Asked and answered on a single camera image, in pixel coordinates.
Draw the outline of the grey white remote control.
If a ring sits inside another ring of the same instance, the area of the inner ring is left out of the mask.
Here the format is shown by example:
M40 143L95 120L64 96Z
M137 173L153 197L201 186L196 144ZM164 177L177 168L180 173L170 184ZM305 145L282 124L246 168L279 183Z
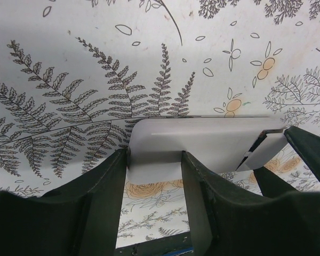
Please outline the grey white remote control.
M179 180L183 151L215 173L236 172L263 130L285 128L271 117L143 119L132 129L127 179L136 185Z

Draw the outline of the white battery cover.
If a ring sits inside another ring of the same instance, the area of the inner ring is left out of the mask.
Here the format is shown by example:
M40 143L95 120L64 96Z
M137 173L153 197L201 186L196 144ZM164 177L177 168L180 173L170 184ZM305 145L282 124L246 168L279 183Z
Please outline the white battery cover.
M287 144L284 130L263 130L236 169L236 172L248 171L263 167L278 154Z

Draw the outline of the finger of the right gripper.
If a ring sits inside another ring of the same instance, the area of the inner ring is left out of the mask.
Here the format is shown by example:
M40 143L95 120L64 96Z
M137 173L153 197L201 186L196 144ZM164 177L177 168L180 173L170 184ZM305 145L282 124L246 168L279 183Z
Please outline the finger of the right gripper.
M286 129L284 136L320 182L320 136L295 126Z
M296 189L264 166L253 170L254 176L264 197L280 197Z

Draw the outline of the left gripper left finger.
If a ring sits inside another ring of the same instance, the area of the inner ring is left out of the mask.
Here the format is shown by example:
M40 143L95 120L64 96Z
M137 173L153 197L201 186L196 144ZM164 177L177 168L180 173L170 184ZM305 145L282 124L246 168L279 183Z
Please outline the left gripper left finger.
M127 151L41 197L0 191L0 255L113 255Z

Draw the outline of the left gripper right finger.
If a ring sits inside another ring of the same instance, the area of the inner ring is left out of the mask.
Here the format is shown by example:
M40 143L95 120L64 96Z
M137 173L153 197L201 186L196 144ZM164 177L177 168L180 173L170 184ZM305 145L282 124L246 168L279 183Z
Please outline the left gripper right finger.
M195 255L320 255L320 192L257 195L181 157Z

